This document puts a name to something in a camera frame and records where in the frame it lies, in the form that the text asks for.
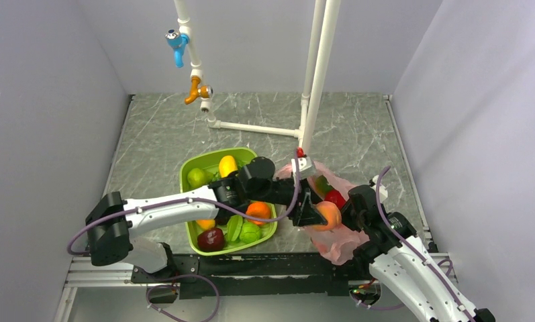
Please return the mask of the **fake peach orange pink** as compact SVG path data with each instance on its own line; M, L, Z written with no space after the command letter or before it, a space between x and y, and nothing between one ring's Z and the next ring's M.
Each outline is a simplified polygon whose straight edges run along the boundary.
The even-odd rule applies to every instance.
M342 223L342 216L339 208L332 202L322 201L315 205L316 210L327 221L324 225L314 225L316 231L329 231Z

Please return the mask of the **red fake fruit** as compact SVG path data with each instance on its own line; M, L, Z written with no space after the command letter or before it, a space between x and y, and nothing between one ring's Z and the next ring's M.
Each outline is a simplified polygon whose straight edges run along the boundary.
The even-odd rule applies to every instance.
M339 210L342 210L342 208L346 204L346 199L342 196L342 194L337 191L336 189L332 189L328 191L324 197L324 200L330 203L335 204Z

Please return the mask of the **green fake fruit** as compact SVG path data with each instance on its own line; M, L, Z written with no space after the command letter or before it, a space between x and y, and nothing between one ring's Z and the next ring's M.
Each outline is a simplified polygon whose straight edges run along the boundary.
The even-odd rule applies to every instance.
M314 187L316 193L323 199L329 192L334 190L334 187L324 175L320 175L314 180Z

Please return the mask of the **pink plastic bag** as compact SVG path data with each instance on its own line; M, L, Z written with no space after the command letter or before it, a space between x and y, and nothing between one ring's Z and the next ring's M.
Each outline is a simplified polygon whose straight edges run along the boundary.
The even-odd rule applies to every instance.
M338 177L322 163L315 161L314 164L317 169L317 174L307 179L309 187L314 190L314 193L316 193L314 189L314 180L318 176L324 175L334 189L339 191L342 196L348 200L348 191L356 185L346 179ZM302 234L310 238L313 246L323 258L337 266L343 265L347 261L353 259L354 250L363 243L369 241L369 237L364 232L353 231L342 223L329 231L316 231L312 227L313 226L302 227Z

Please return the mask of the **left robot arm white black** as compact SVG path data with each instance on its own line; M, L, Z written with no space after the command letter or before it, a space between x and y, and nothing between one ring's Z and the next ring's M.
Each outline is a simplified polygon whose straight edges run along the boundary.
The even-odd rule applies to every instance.
M252 201L284 205L283 217L295 227L326 225L328 220L317 210L319 201L307 181L315 170L309 157L298 157L291 163L289 178L276 178L274 163L256 157L227 177L186 193L127 200L119 192L109 193L86 218L91 263L108 266L127 262L165 282L176 270L171 249L165 243L143 245L138 237L197 219L241 215Z

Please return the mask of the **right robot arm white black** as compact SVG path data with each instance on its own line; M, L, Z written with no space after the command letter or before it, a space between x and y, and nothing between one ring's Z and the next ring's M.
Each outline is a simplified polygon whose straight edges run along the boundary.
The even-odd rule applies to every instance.
M373 186L356 186L342 209L345 226L369 237L349 260L354 273L376 278L420 321L494 321L445 275L407 218L386 213L378 198Z

